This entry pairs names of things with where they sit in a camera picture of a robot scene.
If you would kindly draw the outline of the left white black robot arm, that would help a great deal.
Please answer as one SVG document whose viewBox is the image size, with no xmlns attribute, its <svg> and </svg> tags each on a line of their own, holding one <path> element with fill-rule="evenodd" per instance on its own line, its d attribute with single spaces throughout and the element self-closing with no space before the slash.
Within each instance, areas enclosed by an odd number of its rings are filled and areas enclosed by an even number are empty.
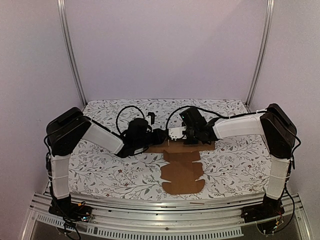
<svg viewBox="0 0 320 240">
<path fill-rule="evenodd" d="M 66 200 L 69 190 L 70 157 L 80 141 L 95 144 L 119 158 L 141 154 L 151 146 L 161 145 L 167 138 L 165 130 L 152 128 L 152 121 L 135 118 L 122 133 L 115 133 L 73 107 L 52 120 L 46 127 L 44 144 L 51 194 L 57 201 L 55 209 L 63 216 L 74 213 L 74 205 Z"/>
</svg>

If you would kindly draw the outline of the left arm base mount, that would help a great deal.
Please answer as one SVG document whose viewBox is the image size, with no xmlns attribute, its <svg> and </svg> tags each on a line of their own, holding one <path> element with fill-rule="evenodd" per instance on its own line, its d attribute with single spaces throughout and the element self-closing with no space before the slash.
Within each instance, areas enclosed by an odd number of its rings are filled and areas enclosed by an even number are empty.
<svg viewBox="0 0 320 240">
<path fill-rule="evenodd" d="M 93 208 L 85 201 L 73 203 L 71 196 L 57 199 L 52 197 L 48 212 L 72 222 L 88 222 L 92 218 Z"/>
</svg>

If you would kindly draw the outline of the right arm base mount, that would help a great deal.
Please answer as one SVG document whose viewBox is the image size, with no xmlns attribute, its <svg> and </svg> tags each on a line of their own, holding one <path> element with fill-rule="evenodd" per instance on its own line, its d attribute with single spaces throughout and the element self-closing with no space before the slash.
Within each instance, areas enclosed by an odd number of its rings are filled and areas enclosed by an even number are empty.
<svg viewBox="0 0 320 240">
<path fill-rule="evenodd" d="M 265 194 L 262 203 L 243 207 L 240 217 L 244 219 L 245 223 L 250 223 L 280 216 L 284 213 L 281 198 L 273 199 Z"/>
</svg>

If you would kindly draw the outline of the brown cardboard box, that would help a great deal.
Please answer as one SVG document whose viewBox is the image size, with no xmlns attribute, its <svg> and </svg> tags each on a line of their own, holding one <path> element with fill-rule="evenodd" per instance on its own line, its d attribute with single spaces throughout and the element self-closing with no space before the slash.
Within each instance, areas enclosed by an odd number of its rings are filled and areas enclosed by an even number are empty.
<svg viewBox="0 0 320 240">
<path fill-rule="evenodd" d="M 163 190 L 170 195 L 185 195 L 203 190 L 206 181 L 201 179 L 204 170 L 200 153 L 214 150 L 214 142 L 184 145 L 182 140 L 166 140 L 161 145 L 151 146 L 146 152 L 163 154 L 165 165 L 160 168 Z"/>
</svg>

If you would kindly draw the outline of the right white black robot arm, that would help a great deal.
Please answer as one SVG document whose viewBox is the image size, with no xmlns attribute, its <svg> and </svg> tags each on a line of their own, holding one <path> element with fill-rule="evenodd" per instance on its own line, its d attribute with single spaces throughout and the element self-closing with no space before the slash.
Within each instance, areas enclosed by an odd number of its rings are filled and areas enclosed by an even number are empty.
<svg viewBox="0 0 320 240">
<path fill-rule="evenodd" d="M 269 198 L 259 206 L 262 218 L 278 210 L 294 152 L 301 145 L 297 128 L 279 105 L 232 116 L 217 114 L 210 120 L 205 110 L 190 106 L 179 115 L 181 135 L 190 144 L 217 143 L 217 152 L 204 158 L 211 194 L 229 196 L 260 193 Z"/>
</svg>

